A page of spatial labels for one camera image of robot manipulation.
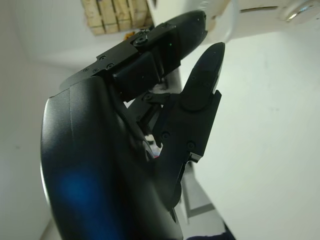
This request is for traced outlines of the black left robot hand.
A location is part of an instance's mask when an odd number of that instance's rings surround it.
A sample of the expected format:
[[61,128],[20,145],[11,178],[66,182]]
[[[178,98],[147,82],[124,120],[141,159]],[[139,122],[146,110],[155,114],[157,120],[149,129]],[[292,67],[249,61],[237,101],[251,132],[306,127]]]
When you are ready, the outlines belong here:
[[41,178],[64,240],[181,240],[188,162],[203,157],[221,100],[222,42],[180,93],[153,93],[205,39],[193,10],[142,30],[64,81],[44,108]]

